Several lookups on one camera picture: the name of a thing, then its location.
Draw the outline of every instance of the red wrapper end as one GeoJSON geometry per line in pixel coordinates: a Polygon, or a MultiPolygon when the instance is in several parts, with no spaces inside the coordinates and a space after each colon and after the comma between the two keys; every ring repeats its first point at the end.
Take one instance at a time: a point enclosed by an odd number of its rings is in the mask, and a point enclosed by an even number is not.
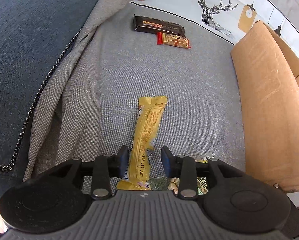
{"type": "Polygon", "coordinates": [[[163,44],[163,34],[157,33],[157,45],[162,45],[162,44],[163,44]]]}

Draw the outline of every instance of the gray fabric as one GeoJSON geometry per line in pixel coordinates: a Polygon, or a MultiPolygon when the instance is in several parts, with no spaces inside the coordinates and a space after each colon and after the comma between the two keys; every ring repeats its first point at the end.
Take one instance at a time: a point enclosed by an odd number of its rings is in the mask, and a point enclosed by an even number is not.
{"type": "MultiPolygon", "coordinates": [[[[38,89],[97,0],[0,0],[0,165],[8,165],[38,89]]],[[[29,133],[0,196],[24,177],[29,133]]]]}
{"type": "MultiPolygon", "coordinates": [[[[94,10],[90,19],[96,20],[96,14],[94,10]]],[[[168,103],[155,142],[151,176],[163,174],[160,148],[164,145],[175,155],[213,153],[244,170],[241,104],[230,56],[232,47],[192,22],[127,4],[97,28],[66,86],[67,58],[48,83],[35,111],[29,159],[35,160],[32,157],[46,137],[58,101],[52,94],[56,90],[59,94],[64,87],[59,141],[54,141],[58,143],[56,164],[72,156],[91,161],[97,155],[116,153],[121,145],[130,146],[138,98],[166,95],[168,103]],[[183,25],[192,48],[156,45],[155,35],[132,30],[134,14],[183,25]],[[46,107],[51,101],[53,107],[46,107]]],[[[49,167],[38,164],[35,168],[39,173],[49,167]]]]}

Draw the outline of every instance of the metal screw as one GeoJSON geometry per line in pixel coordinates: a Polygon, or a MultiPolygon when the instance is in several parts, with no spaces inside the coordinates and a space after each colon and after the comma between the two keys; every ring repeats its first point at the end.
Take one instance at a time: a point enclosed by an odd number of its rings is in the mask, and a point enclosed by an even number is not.
{"type": "Polygon", "coordinates": [[[93,191],[95,197],[106,197],[108,194],[108,190],[104,188],[97,188],[93,191]]]}
{"type": "Polygon", "coordinates": [[[192,189],[184,189],[180,192],[180,194],[183,197],[195,197],[196,196],[196,192],[193,191],[192,189]]]}

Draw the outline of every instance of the metal chain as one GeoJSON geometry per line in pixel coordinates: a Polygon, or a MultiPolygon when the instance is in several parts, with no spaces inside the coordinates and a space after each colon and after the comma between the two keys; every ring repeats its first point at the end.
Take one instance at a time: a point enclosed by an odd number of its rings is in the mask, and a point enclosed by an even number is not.
{"type": "Polygon", "coordinates": [[[38,93],[36,94],[36,97],[34,98],[32,106],[30,107],[29,112],[27,113],[25,122],[23,124],[22,131],[20,132],[18,140],[17,140],[17,144],[16,144],[16,147],[15,147],[14,154],[13,154],[13,157],[11,159],[11,162],[10,162],[10,164],[8,164],[8,166],[0,165],[0,171],[2,171],[2,172],[9,172],[9,171],[11,171],[13,169],[13,167],[15,165],[15,162],[16,162],[17,155],[19,153],[20,145],[22,143],[25,130],[26,130],[28,122],[29,122],[29,119],[31,118],[31,116],[32,116],[32,114],[33,114],[33,112],[34,112],[34,110],[35,110],[35,108],[37,106],[38,100],[39,100],[39,98],[40,98],[40,96],[41,96],[41,94],[43,92],[43,89],[45,88],[45,86],[48,83],[49,79],[51,78],[52,74],[56,70],[59,62],[62,60],[62,58],[64,57],[64,55],[66,54],[66,52],[69,50],[70,46],[73,44],[73,42],[77,39],[77,37],[78,37],[79,33],[81,32],[82,28],[78,31],[78,33],[76,33],[76,35],[72,38],[72,40],[69,42],[69,44],[67,44],[66,48],[63,50],[62,54],[60,54],[60,56],[57,59],[56,63],[53,65],[53,67],[51,68],[51,70],[48,72],[48,75],[45,77],[45,79],[44,79],[41,87],[38,90],[38,93]]]}

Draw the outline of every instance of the cardboard box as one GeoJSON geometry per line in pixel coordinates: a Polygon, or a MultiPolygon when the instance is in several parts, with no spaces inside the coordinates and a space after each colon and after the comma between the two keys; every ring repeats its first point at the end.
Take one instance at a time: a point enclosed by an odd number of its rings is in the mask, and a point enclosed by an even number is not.
{"type": "Polygon", "coordinates": [[[246,173],[299,190],[299,59],[263,22],[234,46],[246,173]]]}

